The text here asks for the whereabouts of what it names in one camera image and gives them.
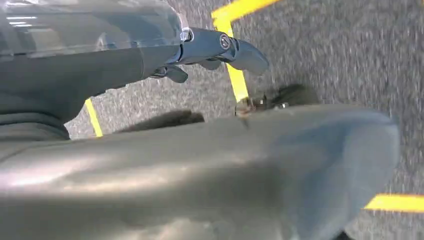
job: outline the yellow floor marking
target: yellow floor marking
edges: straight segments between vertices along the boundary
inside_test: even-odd
[[[212,18],[234,21],[259,9],[265,8],[279,0],[235,0],[212,12]]]
[[[234,36],[233,29],[231,28],[231,23],[229,21],[218,20],[215,21],[214,24],[218,31],[224,32],[230,37]],[[240,100],[247,98],[249,94],[243,71],[235,69],[228,63],[226,64],[226,67],[228,69],[229,79],[231,80],[235,100],[239,102]]]
[[[85,107],[87,108],[88,115],[90,116],[91,125],[94,128],[96,137],[103,137],[103,132],[100,128],[99,120],[97,119],[97,113],[90,98],[85,100]]]
[[[424,196],[407,194],[379,194],[365,207],[367,210],[383,210],[406,213],[424,213]]]

